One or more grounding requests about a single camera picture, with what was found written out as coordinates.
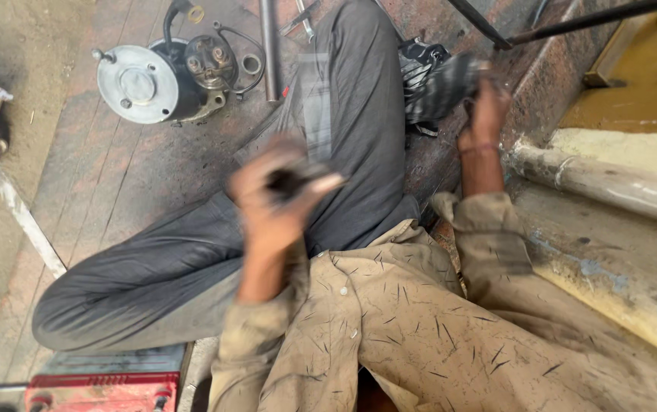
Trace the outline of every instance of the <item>knee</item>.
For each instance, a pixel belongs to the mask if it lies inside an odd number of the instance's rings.
[[[387,14],[372,0],[352,0],[344,3],[341,18],[355,27],[371,27],[375,23],[390,23]]]
[[[68,332],[71,323],[60,319],[65,311],[66,308],[59,307],[50,299],[41,298],[31,318],[31,329],[36,342],[53,351],[71,351],[77,348],[77,342]]]
[[[336,26],[348,30],[352,36],[374,36],[374,31],[379,28],[394,37],[395,28],[389,16],[372,0],[351,0],[344,3],[337,12]]]

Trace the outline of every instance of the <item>man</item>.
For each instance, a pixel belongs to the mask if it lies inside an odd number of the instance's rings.
[[[39,342],[122,351],[221,332],[209,410],[351,411],[359,365],[403,411],[657,410],[646,352],[532,272],[497,152],[509,96],[480,80],[457,141],[465,199],[455,217],[448,193],[432,201],[454,226],[464,298],[403,195],[391,23],[347,2],[322,20],[315,53],[328,57],[338,174],[276,206],[269,176],[303,152],[274,141],[232,178],[239,212],[219,194],[71,268],[36,308]],[[300,130],[301,87],[278,130]]]

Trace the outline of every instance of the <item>beige shirt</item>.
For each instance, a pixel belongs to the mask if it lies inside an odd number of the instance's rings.
[[[534,275],[506,193],[435,210],[448,252],[415,220],[352,251],[295,255],[290,286],[233,304],[209,410],[352,411],[363,365],[400,411],[657,410],[657,365],[616,326]]]

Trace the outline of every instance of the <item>dirty floor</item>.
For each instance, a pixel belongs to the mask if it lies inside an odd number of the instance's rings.
[[[11,149],[0,163],[28,202],[35,196],[94,5],[94,0],[0,0],[0,86],[14,96],[3,109],[11,125]],[[0,199],[0,303],[21,237]]]

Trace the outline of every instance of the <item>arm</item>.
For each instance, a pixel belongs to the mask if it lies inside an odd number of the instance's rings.
[[[290,324],[293,296],[284,289],[283,276],[288,251],[303,238],[305,220],[316,203],[342,182],[340,175],[330,174],[310,183],[290,203],[276,206],[266,188],[268,176],[302,155],[295,145],[273,143],[230,182],[243,214],[245,257],[211,368],[209,410],[257,410],[262,385]]]
[[[464,199],[455,211],[453,227],[469,300],[475,303],[489,292],[492,280],[532,273],[524,230],[504,192],[498,154],[510,100],[482,77],[470,128],[458,139]]]

